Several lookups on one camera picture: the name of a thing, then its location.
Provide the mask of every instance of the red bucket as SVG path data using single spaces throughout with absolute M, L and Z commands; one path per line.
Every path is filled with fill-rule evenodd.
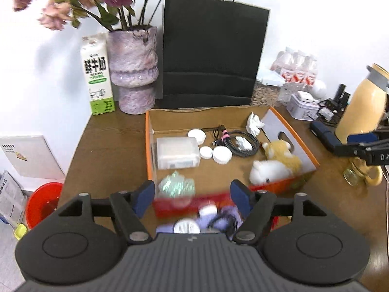
M 30 229 L 57 208 L 62 186 L 63 184 L 59 182 L 49 182 L 39 187 L 30 196 L 26 206 L 26 220 Z

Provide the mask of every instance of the flower vase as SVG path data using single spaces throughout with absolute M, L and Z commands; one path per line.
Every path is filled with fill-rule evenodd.
M 108 34 L 108 60 L 113 84 L 119 86 L 119 108 L 143 114 L 154 106 L 158 78 L 157 28 L 146 27 Z

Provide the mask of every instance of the charging cable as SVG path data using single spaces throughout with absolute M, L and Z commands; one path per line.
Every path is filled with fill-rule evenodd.
M 228 132 L 224 125 L 220 125 L 217 128 L 203 128 L 202 131 L 213 131 L 213 137 L 215 141 L 213 146 L 226 146 L 235 156 L 249 157 L 254 156 L 259 150 L 259 141 L 253 135 L 244 131 L 231 131 Z M 240 150 L 238 145 L 234 142 L 236 136 L 242 136 L 251 144 L 251 150 Z

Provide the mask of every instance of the table surface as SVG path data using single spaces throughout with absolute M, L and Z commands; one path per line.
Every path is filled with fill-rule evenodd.
M 277 110 L 320 163 L 303 190 L 365 236 L 371 256 L 361 282 L 370 291 L 388 292 L 386 182 L 376 187 L 351 187 L 342 174 L 348 160 L 328 152 L 309 131 L 309 122 L 293 119 L 283 107 Z M 128 115 L 117 108 L 89 120 L 71 162 L 59 205 L 80 192 L 88 192 L 92 198 L 106 198 L 116 191 L 134 190 L 146 179 L 145 115 Z M 161 223 L 152 207 L 141 221 L 151 234 Z M 96 222 L 113 229 L 109 218 L 97 218 Z

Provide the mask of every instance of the black paper bag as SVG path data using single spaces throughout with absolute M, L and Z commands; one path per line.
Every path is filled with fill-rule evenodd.
M 162 108 L 249 105 L 269 10 L 166 0 Z

